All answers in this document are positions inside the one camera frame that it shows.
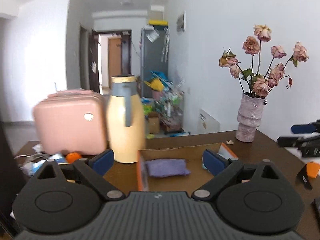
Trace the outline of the pink mini suitcase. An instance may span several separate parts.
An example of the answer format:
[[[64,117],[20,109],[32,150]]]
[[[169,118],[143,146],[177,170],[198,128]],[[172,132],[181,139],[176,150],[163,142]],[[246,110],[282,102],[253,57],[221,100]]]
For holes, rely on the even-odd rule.
[[[107,149],[106,100],[85,89],[51,94],[33,108],[44,152],[97,155]]]

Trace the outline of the purple textured vase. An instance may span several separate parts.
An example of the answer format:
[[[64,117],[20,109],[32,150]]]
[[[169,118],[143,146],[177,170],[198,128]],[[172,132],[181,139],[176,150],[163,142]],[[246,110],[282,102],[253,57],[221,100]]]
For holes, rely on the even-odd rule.
[[[257,128],[261,124],[265,100],[253,98],[247,94],[242,95],[238,110],[236,139],[241,142],[251,143],[254,141]]]

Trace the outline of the yellow thermos jug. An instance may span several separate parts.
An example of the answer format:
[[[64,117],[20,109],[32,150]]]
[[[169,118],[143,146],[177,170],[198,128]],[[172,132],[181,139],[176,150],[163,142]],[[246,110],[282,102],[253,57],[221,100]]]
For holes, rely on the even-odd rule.
[[[108,140],[115,161],[136,163],[138,151],[145,148],[146,142],[144,110],[134,75],[111,77],[106,119]]]

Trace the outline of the yellow box on fridge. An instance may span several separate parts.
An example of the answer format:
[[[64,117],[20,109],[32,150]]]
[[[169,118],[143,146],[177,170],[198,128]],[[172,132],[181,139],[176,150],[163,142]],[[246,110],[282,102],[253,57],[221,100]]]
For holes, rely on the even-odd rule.
[[[164,20],[149,20],[148,25],[154,26],[168,26],[168,22]]]

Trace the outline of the orange fruit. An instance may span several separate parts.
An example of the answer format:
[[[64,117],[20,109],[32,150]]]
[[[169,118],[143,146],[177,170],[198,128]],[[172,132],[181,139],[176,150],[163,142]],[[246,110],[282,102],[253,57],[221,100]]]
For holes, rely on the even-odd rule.
[[[72,164],[74,163],[76,160],[81,159],[82,155],[78,152],[72,152],[69,153],[65,156],[65,159],[67,161],[67,163]]]

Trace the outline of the white board on floor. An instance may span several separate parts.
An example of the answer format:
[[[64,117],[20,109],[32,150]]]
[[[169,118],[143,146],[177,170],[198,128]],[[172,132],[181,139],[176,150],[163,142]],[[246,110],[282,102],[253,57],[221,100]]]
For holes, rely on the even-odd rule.
[[[200,109],[197,123],[197,133],[207,134],[217,132],[220,132],[220,123],[211,115],[209,115],[206,111]]]

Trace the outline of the brown wooden door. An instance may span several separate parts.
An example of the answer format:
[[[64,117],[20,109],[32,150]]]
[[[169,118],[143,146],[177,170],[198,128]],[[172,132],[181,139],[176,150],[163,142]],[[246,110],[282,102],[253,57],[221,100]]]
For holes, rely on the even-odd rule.
[[[112,77],[121,74],[121,37],[108,39],[108,84],[112,87]]]

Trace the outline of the black paper bag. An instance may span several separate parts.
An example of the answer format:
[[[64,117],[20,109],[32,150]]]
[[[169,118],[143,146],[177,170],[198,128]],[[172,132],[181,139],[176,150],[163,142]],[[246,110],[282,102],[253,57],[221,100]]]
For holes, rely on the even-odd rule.
[[[12,205],[25,184],[25,176],[12,155],[1,124],[1,227],[12,238],[20,233],[20,228],[10,216]]]

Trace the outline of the wall electrical panel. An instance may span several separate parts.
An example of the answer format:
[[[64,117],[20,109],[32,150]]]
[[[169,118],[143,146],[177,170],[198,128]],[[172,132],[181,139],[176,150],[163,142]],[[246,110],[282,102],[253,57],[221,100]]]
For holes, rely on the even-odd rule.
[[[178,33],[186,31],[186,12],[182,12],[176,21],[176,30]]]

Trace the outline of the orange black case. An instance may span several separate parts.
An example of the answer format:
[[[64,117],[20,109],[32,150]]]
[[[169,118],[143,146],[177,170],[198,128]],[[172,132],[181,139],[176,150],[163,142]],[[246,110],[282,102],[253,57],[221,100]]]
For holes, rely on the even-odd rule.
[[[304,185],[307,190],[312,190],[313,187],[310,179],[315,179],[318,176],[320,165],[315,162],[308,162],[298,172],[297,179]]]

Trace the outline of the grey refrigerator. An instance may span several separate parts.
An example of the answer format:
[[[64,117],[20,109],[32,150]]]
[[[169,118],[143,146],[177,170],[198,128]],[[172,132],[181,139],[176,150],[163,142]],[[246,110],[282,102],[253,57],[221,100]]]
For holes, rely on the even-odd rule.
[[[140,84],[141,96],[152,97],[151,88],[145,83],[153,78],[152,72],[168,76],[168,27],[150,25],[141,30]]]

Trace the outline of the blue white package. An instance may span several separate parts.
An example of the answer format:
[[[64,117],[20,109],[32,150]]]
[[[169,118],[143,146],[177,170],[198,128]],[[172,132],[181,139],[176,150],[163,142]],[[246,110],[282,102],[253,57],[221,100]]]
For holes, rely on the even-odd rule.
[[[47,155],[44,153],[36,153],[29,157],[26,157],[21,170],[29,177],[32,177],[36,171],[46,162],[48,159],[55,160],[58,164],[66,164],[67,160],[61,154]]]

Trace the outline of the cluttered storage rack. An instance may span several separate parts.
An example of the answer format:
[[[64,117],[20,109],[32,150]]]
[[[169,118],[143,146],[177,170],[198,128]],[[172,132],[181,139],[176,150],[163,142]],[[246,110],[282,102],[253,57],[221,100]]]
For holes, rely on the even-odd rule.
[[[151,79],[143,82],[143,85],[151,89],[149,98],[146,96],[141,98],[146,119],[150,120],[149,114],[152,112],[157,113],[164,134],[171,137],[184,133],[182,128],[184,83],[183,79],[178,79],[174,83],[163,72],[157,71],[152,71]]]

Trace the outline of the lavender knitted cloth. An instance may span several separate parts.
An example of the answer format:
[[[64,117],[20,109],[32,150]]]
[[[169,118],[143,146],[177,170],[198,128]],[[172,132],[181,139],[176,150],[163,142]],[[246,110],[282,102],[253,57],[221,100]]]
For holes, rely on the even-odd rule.
[[[145,164],[149,176],[155,178],[188,176],[191,173],[184,159],[155,159],[148,160]]]

